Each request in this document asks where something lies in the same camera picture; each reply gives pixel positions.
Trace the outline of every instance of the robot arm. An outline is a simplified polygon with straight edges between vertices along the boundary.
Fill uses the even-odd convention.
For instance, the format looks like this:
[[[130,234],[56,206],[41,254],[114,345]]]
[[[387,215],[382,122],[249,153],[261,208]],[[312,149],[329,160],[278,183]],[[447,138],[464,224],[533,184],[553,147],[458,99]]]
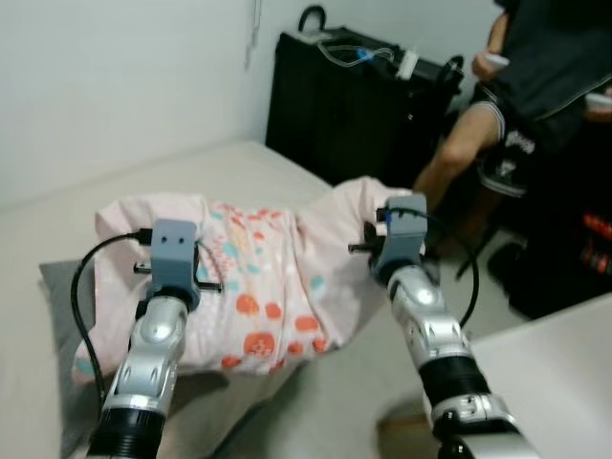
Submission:
[[[442,442],[440,459],[539,459],[518,431],[504,401],[491,393],[470,344],[447,309],[442,293],[420,267],[426,235],[423,196],[392,198],[377,212],[387,235],[372,228],[365,244],[374,278],[389,293],[393,316],[405,335],[431,402],[433,434]]]
[[[365,243],[351,249],[372,252],[372,275],[389,292],[433,407],[433,433],[442,442],[439,458],[540,459],[502,399],[489,390],[459,323],[420,268],[426,220],[403,209],[423,214],[425,208],[422,196],[390,199],[377,214],[386,223],[386,236],[370,226]],[[187,316],[198,306],[201,289],[222,291],[221,285],[195,281],[195,230],[189,222],[157,222],[151,265],[134,268],[152,273],[152,282],[136,313],[128,356],[105,400],[87,455],[91,459],[157,455],[185,350]]]
[[[197,308],[200,290],[221,286],[197,283],[193,223],[160,220],[153,229],[152,273],[146,299],[139,303],[128,355],[104,402],[87,457],[154,459],[162,441],[179,359],[185,351],[187,315]]]

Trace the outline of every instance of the hand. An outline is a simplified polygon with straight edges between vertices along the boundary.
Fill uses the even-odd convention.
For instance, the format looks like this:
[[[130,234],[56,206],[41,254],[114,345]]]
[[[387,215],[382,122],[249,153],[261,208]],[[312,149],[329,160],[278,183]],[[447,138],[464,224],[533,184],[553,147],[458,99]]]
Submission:
[[[491,81],[497,75],[497,71],[485,58],[489,52],[489,50],[485,50],[482,53],[478,53],[471,62],[471,70],[478,79],[484,82]]]
[[[612,98],[612,86],[605,90],[605,94]],[[612,122],[612,109],[587,110],[584,117],[590,122]]]

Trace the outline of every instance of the black case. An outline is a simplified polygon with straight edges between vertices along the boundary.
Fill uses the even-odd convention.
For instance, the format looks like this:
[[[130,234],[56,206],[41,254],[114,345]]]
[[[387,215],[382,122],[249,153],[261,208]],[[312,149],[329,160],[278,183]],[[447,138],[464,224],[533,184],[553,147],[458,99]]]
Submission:
[[[412,78],[403,81],[395,78],[404,55],[399,47],[344,28],[326,32],[332,35],[326,47],[386,47],[395,61],[375,58],[346,69],[317,45],[283,33],[266,145],[331,185],[368,175],[390,186],[411,186],[431,158],[459,92],[463,58],[445,66],[420,59]]]

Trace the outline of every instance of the game controller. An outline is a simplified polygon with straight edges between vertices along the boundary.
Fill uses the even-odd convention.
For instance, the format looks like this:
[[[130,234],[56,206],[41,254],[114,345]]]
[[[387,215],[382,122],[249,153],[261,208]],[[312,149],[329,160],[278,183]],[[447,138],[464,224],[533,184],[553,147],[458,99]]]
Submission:
[[[510,65],[510,60],[503,55],[495,55],[493,53],[486,53],[485,60],[491,65],[496,71],[505,69]]]
[[[604,94],[589,93],[586,95],[586,108],[589,110],[612,110],[612,98]]]

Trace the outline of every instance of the pink cloth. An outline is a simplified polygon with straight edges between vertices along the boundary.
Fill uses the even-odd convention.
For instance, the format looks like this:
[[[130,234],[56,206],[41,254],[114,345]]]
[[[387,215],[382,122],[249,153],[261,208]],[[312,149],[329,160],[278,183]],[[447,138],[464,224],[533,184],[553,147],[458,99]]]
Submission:
[[[363,223],[393,195],[364,178],[338,186],[298,213],[240,210],[200,196],[158,194],[121,199],[101,210],[100,239],[151,228],[160,218],[198,227],[200,280],[219,281],[222,295],[202,293],[189,315],[183,373],[206,370],[267,374],[346,345],[383,305],[384,289],[370,277],[367,255],[350,255]],[[96,326],[91,340],[103,373],[127,353],[134,314],[147,276],[132,273],[147,250],[122,242],[96,258]],[[92,379],[83,343],[73,377]]]

